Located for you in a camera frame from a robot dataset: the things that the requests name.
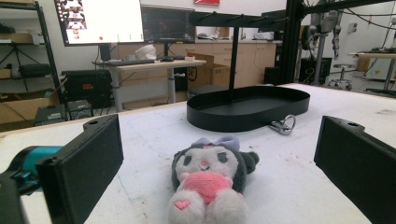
desk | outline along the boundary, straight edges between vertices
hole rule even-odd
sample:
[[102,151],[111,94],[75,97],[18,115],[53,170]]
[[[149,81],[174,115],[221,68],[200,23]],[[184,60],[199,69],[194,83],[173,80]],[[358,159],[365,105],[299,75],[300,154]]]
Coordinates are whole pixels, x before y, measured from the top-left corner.
[[[241,151],[255,151],[261,158],[256,171],[247,176],[248,224],[370,223],[313,162],[318,131],[322,116],[333,116],[357,122],[368,134],[396,147],[396,100],[301,84],[285,87],[311,94],[309,109],[296,117],[291,135],[269,127],[236,133]],[[65,145],[82,133],[87,120],[8,135],[0,142],[0,173],[25,147]],[[174,193],[174,154],[200,137],[215,141],[224,135],[190,125],[185,102],[122,112],[120,132],[123,165],[86,223],[166,223],[167,203]],[[32,224],[50,223],[42,192],[22,201]]]
[[361,58],[378,58],[378,59],[391,59],[389,70],[387,74],[387,78],[385,79],[384,89],[383,90],[374,90],[374,89],[367,89],[367,91],[379,92],[379,93],[388,93],[392,95],[396,95],[396,92],[389,90],[389,83],[392,77],[393,68],[396,62],[396,53],[350,53],[348,55],[354,57],[361,57]]
[[[206,61],[195,60],[192,62],[187,61],[173,61],[170,63],[145,63],[129,66],[108,66],[106,69],[110,71],[112,78],[114,101],[117,112],[122,111],[122,103],[130,102],[133,100],[146,99],[153,96],[158,96],[168,92],[170,102],[176,101],[175,96],[175,68],[199,66],[206,63]],[[141,72],[148,70],[168,70],[168,83],[153,82],[139,86],[121,86],[119,81],[119,74],[121,72]]]

monitor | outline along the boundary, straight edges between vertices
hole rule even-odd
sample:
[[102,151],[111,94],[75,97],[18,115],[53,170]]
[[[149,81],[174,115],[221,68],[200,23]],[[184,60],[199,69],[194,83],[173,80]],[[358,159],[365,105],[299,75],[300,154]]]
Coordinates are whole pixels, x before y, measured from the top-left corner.
[[143,42],[140,0],[54,0],[65,46]]
[[141,10],[146,43],[195,43],[195,26],[189,21],[194,9],[142,5]]

chair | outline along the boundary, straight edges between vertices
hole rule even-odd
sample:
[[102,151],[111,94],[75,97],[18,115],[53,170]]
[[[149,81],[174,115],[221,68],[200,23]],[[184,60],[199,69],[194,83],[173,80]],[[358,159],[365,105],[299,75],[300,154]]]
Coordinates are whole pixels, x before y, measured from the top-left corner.
[[333,67],[341,68],[341,76],[340,76],[339,79],[332,79],[329,82],[328,86],[330,86],[330,84],[332,82],[334,82],[334,87],[338,87],[341,83],[347,83],[346,84],[346,89],[349,90],[349,91],[352,90],[352,81],[348,80],[348,79],[344,79],[344,73],[346,71],[346,68],[355,67],[355,64],[338,63],[338,64],[335,64]]

kuromi plush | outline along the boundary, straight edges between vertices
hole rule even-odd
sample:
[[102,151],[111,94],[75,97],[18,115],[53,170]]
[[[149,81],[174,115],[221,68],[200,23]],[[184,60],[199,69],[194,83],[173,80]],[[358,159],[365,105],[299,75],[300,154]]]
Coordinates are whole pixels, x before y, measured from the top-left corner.
[[259,156],[240,152],[239,140],[227,135],[216,142],[201,138],[175,154],[175,194],[168,207],[171,224],[243,224],[248,206],[242,193]]

black tray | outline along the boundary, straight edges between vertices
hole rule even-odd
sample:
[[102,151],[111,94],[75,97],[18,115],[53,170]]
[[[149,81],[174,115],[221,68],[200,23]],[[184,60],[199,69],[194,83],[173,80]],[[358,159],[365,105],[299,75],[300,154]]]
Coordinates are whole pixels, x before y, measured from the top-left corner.
[[304,91],[267,86],[204,93],[187,102],[187,120],[213,132],[246,132],[287,115],[303,114],[309,98]]

